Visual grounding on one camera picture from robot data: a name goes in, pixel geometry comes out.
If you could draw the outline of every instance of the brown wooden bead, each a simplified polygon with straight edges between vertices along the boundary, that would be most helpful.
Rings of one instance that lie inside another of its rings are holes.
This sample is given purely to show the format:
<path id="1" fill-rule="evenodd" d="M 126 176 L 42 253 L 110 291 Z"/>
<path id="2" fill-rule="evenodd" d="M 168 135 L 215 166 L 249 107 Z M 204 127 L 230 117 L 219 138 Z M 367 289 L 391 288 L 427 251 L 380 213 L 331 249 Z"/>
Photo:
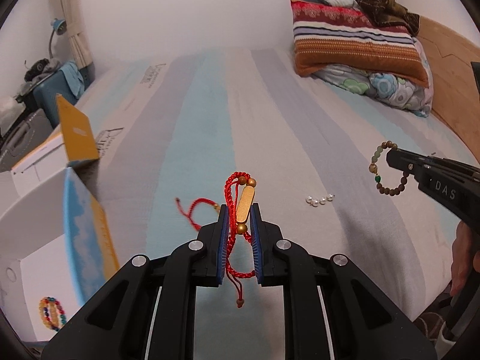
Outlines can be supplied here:
<path id="1" fill-rule="evenodd" d="M 247 185 L 250 185 L 251 187 L 256 187 L 257 186 L 257 180 L 255 180 L 254 178 L 249 178 L 248 181 L 247 181 Z"/>
<path id="2" fill-rule="evenodd" d="M 244 223 L 237 223 L 237 234 L 243 234 L 246 233 L 248 230 L 248 227 Z"/>

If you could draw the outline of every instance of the curtain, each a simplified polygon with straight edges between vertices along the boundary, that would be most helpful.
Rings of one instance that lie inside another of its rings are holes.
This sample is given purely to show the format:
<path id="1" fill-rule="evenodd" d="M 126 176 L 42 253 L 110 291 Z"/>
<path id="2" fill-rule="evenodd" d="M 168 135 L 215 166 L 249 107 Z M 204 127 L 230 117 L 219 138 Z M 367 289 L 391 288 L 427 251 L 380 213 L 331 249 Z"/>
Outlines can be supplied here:
<path id="1" fill-rule="evenodd" d="M 67 21 L 67 35 L 70 50 L 78 66 L 84 68 L 93 62 L 88 48 L 80 13 L 80 0 L 59 0 L 63 11 L 63 18 Z"/>

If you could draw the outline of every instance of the human hand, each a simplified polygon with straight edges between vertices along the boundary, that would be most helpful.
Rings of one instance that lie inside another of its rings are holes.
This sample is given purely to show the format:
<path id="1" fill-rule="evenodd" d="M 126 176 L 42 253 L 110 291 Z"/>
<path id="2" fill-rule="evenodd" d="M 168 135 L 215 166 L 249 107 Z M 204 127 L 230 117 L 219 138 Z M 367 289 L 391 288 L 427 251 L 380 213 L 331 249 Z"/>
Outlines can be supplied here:
<path id="1" fill-rule="evenodd" d="M 450 296 L 458 294 L 465 283 L 472 267 L 473 231 L 461 221 L 457 226 L 457 238 L 452 245 L 452 289 Z M 473 257 L 473 268 L 480 272 L 480 251 Z"/>

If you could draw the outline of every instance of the red cord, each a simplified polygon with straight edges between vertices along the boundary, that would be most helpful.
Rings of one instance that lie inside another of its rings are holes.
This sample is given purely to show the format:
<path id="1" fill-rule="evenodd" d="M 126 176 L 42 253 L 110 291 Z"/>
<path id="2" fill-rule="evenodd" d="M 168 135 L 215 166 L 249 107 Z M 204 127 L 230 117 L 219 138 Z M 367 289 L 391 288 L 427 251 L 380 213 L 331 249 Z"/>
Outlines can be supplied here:
<path id="1" fill-rule="evenodd" d="M 245 302 L 243 299 L 243 286 L 241 281 L 239 281 L 239 279 L 248 279 L 255 276 L 255 270 L 249 273 L 237 272 L 235 269 L 232 268 L 229 260 L 230 255 L 233 251 L 233 247 L 235 246 L 235 239 L 237 236 L 237 202 L 238 202 L 238 192 L 239 192 L 238 178 L 241 176 L 244 176 L 247 179 L 247 181 L 250 178 L 250 175 L 248 173 L 235 172 L 226 180 L 225 190 L 224 190 L 225 202 L 226 202 L 226 206 L 229 209 L 229 219 L 230 219 L 230 233 L 229 233 L 229 239 L 227 240 L 227 244 L 226 244 L 226 267 L 225 267 L 226 272 L 225 273 L 228 279 L 233 283 L 233 285 L 237 290 L 237 293 L 238 293 L 237 307 L 238 308 L 242 307 L 243 303 Z M 235 185 L 235 201 L 232 198 L 231 188 L 233 185 Z M 188 210 L 188 213 L 186 213 L 184 212 L 184 210 L 182 209 L 182 206 L 180 205 L 180 199 L 175 198 L 175 202 L 177 203 L 177 207 L 180 213 L 189 220 L 192 227 L 197 231 L 200 230 L 201 226 L 198 223 L 195 223 L 191 217 L 195 207 L 199 203 L 210 204 L 215 209 L 219 207 L 218 204 L 216 204 L 213 200 L 199 198 L 197 200 L 194 200 L 194 202 L 191 204 Z M 251 235 L 248 232 L 243 233 L 243 237 L 244 239 L 247 240 L 249 244 L 251 244 Z"/>

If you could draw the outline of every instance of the red patterned pillow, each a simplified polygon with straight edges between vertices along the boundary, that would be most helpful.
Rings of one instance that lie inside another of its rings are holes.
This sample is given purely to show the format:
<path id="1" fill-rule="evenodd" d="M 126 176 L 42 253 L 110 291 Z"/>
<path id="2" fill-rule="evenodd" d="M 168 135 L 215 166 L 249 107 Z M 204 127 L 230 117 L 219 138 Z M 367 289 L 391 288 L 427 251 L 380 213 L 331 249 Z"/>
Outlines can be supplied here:
<path id="1" fill-rule="evenodd" d="M 374 27 L 351 8 L 291 0 L 295 66 L 308 76 L 327 64 L 393 73 L 428 88 L 428 76 L 405 27 Z"/>

